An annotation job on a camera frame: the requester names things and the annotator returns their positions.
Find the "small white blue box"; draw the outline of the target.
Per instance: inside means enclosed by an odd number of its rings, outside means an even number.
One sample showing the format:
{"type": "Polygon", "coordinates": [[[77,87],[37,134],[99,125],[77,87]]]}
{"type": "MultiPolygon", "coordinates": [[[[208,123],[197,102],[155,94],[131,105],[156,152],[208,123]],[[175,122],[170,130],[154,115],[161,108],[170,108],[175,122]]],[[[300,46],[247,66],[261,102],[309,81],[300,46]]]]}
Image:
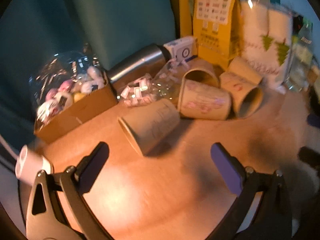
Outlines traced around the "small white blue box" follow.
{"type": "Polygon", "coordinates": [[[163,47],[168,50],[171,58],[177,62],[183,60],[189,61],[198,54],[197,38],[193,36],[186,36],[170,41],[163,44],[163,47]]]}

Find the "stainless steel thermos bottle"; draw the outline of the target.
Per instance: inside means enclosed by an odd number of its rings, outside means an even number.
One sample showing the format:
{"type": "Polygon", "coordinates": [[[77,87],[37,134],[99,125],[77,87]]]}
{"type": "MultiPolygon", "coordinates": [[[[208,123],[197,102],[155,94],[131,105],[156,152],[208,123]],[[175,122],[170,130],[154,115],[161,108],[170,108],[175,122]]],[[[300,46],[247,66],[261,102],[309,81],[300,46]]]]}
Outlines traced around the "stainless steel thermos bottle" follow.
{"type": "Polygon", "coordinates": [[[171,54],[157,44],[148,45],[125,58],[107,71],[111,84],[127,83],[129,77],[136,79],[145,73],[155,75],[169,60],[171,54]]]}

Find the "rear dark-mouthed paper cup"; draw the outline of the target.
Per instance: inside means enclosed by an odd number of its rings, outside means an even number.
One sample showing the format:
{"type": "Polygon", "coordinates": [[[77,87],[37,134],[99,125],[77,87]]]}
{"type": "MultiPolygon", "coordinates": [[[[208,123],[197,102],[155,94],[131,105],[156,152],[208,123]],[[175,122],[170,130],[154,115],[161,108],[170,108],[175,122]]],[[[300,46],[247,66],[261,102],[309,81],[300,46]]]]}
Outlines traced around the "rear dark-mouthed paper cup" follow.
{"type": "Polygon", "coordinates": [[[203,59],[195,58],[188,62],[190,69],[183,79],[192,80],[205,85],[220,88],[220,80],[215,73],[215,66],[203,59]]]}

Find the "small white pink cylinder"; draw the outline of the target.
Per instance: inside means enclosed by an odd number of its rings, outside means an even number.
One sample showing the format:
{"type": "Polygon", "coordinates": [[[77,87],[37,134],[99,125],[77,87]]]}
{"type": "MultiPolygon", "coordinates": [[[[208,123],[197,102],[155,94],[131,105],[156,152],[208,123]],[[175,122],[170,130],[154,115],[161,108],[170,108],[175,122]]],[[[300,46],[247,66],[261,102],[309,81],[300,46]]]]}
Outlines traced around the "small white pink cylinder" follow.
{"type": "Polygon", "coordinates": [[[45,170],[47,174],[54,173],[54,167],[48,159],[24,145],[15,165],[16,178],[32,186],[40,170],[45,170]]]}

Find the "far right paper cup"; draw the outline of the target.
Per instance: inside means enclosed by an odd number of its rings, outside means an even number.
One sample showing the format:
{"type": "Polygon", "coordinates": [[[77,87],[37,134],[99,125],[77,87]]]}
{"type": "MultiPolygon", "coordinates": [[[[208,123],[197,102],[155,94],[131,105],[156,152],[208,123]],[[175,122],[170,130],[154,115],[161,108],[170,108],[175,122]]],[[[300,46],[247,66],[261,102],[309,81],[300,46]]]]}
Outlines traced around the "far right paper cup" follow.
{"type": "Polygon", "coordinates": [[[228,71],[232,72],[249,82],[259,85],[263,77],[253,69],[242,57],[235,57],[229,64],[228,71]]]}

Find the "paper cup with pink print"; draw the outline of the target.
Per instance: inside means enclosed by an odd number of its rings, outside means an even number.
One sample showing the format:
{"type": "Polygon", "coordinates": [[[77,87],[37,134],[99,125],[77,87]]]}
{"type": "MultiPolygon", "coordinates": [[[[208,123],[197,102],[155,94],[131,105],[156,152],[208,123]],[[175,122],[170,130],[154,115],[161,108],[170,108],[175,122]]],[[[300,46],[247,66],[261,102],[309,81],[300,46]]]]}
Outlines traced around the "paper cup with pink print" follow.
{"type": "Polygon", "coordinates": [[[182,117],[223,121],[228,118],[231,106],[231,96],[227,91],[193,80],[183,80],[177,105],[182,117]]]}

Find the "clear plastic bag of candies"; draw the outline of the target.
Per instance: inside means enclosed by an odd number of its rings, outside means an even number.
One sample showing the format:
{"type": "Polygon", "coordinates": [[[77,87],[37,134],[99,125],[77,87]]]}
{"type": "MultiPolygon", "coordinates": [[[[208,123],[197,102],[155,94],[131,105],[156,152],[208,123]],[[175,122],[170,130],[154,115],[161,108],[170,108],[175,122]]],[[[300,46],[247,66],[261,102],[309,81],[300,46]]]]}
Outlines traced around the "clear plastic bag of candies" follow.
{"type": "Polygon", "coordinates": [[[177,106],[182,78],[189,70],[190,65],[184,60],[169,60],[155,77],[147,73],[118,89],[117,100],[129,108],[161,99],[168,99],[177,106]]]}

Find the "teal curtain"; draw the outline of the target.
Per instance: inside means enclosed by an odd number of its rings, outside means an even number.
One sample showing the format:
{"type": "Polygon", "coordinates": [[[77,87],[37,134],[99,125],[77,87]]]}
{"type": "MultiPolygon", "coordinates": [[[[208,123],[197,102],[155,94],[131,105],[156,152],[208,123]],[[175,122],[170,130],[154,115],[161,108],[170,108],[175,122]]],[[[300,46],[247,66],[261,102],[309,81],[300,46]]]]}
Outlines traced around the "teal curtain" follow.
{"type": "Polygon", "coordinates": [[[30,78],[55,54],[92,46],[106,69],[176,36],[170,0],[1,0],[1,135],[34,139],[30,78]]]}

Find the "near brown paper cup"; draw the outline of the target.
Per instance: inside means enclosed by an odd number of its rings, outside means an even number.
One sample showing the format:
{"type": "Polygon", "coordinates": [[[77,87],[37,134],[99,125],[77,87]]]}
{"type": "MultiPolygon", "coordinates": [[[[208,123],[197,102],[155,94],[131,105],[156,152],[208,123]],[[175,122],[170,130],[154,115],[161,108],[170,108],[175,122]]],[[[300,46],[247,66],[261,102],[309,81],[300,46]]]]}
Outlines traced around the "near brown paper cup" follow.
{"type": "Polygon", "coordinates": [[[168,99],[161,99],[119,116],[118,123],[133,149],[146,156],[178,126],[180,114],[168,99]]]}

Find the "clear glass bottle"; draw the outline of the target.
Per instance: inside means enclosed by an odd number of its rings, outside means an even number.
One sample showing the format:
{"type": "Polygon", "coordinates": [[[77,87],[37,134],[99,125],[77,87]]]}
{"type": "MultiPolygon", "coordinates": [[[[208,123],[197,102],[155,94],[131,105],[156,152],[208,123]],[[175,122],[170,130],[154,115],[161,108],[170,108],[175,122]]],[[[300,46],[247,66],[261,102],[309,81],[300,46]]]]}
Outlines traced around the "clear glass bottle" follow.
{"type": "Polygon", "coordinates": [[[309,84],[307,77],[313,57],[312,30],[311,21],[303,20],[298,40],[293,46],[290,71],[286,80],[286,85],[291,91],[300,92],[309,84]]]}

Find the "paper cup open end right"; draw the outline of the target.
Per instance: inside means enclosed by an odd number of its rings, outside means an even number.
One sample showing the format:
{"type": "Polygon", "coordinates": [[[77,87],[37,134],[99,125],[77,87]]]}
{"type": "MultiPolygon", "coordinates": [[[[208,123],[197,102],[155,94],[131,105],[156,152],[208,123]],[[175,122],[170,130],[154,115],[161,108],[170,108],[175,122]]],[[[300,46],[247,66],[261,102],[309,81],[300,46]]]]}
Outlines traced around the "paper cup open end right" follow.
{"type": "Polygon", "coordinates": [[[232,72],[220,75],[220,85],[230,93],[233,112],[237,118],[252,115],[263,101],[263,91],[258,85],[232,72]]]}

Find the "white bag with green trees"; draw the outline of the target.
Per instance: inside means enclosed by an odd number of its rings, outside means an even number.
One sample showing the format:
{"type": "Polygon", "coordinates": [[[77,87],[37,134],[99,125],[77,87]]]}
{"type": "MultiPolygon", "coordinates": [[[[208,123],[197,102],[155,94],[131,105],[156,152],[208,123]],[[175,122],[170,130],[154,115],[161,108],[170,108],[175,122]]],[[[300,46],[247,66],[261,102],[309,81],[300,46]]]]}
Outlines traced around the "white bag with green trees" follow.
{"type": "Polygon", "coordinates": [[[261,0],[240,0],[242,57],[266,87],[285,94],[292,50],[293,17],[285,7],[261,0]]]}

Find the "cardboard box of toys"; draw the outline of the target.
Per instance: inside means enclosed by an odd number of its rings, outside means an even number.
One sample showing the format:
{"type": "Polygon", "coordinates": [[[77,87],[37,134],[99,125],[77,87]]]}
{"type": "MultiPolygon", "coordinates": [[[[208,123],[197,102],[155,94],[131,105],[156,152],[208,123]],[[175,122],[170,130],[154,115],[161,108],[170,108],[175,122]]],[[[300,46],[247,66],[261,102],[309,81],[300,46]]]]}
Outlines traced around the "cardboard box of toys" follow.
{"type": "Polygon", "coordinates": [[[89,50],[57,53],[29,79],[34,135],[47,144],[117,104],[97,55],[89,50]]]}

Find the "yellow printed paper bag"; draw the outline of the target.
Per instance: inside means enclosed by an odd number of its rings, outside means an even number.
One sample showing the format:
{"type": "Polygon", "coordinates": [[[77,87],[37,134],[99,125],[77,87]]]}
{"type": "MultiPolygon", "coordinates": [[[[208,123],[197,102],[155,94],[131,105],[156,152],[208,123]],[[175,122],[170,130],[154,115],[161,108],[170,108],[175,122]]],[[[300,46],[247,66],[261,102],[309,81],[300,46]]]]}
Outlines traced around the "yellow printed paper bag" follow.
{"type": "Polygon", "coordinates": [[[240,53],[238,0],[194,0],[193,36],[198,56],[226,70],[240,53]]]}

